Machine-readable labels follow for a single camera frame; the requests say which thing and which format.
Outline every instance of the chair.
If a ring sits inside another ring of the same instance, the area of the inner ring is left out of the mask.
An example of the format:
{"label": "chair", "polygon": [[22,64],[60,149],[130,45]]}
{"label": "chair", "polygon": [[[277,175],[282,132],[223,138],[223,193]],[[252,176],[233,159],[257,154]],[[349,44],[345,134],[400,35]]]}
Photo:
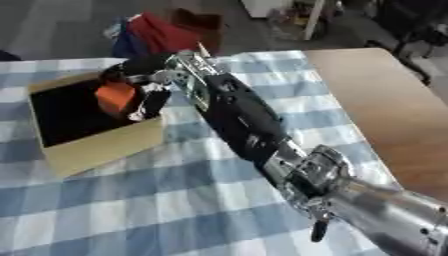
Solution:
{"label": "chair", "polygon": [[388,31],[398,43],[390,48],[381,42],[369,40],[366,47],[380,47],[391,52],[404,66],[421,76],[425,85],[431,76],[411,60],[406,52],[407,44],[425,41],[429,45],[424,57],[429,57],[434,46],[448,43],[448,34],[438,29],[438,24],[448,13],[447,0],[383,0],[377,2],[377,13],[373,18]]}

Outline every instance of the table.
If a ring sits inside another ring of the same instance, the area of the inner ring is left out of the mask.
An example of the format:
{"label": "table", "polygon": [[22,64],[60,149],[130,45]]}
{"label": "table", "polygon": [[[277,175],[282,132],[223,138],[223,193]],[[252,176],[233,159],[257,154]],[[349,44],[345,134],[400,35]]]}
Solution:
{"label": "table", "polygon": [[[311,222],[211,132],[179,91],[163,109],[164,143],[64,180],[49,170],[25,86],[119,59],[0,63],[0,255],[384,255],[332,222]],[[219,59],[265,98],[306,151],[335,147],[359,177],[396,186],[300,51]]]}
{"label": "table", "polygon": [[448,201],[448,108],[382,49],[306,52],[406,188]]}

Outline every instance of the white cabinet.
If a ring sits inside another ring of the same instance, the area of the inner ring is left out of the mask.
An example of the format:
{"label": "white cabinet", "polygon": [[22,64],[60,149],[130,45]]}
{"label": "white cabinet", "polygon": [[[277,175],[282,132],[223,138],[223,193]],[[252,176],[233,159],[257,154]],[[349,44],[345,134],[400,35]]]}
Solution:
{"label": "white cabinet", "polygon": [[252,18],[265,18],[273,8],[283,7],[292,0],[241,0]]}

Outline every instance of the chair leg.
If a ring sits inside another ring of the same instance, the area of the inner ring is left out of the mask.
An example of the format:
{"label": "chair leg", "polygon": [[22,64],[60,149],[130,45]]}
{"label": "chair leg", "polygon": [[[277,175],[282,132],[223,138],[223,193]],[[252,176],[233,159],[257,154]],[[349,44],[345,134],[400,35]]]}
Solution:
{"label": "chair leg", "polygon": [[419,74],[422,78],[421,81],[423,84],[425,84],[426,86],[431,84],[431,76],[426,71],[424,71],[421,67],[419,67],[417,64],[412,62],[411,59],[398,58],[398,60],[401,62],[401,64],[403,64],[410,70],[414,71],[415,73]]}

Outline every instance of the screw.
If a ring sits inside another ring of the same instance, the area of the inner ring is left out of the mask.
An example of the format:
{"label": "screw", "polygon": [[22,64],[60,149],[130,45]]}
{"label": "screw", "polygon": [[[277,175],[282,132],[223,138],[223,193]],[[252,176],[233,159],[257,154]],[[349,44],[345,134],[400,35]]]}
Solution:
{"label": "screw", "polygon": [[429,234],[429,231],[426,228],[422,228],[420,229],[420,233],[422,233],[423,235],[427,235]]}

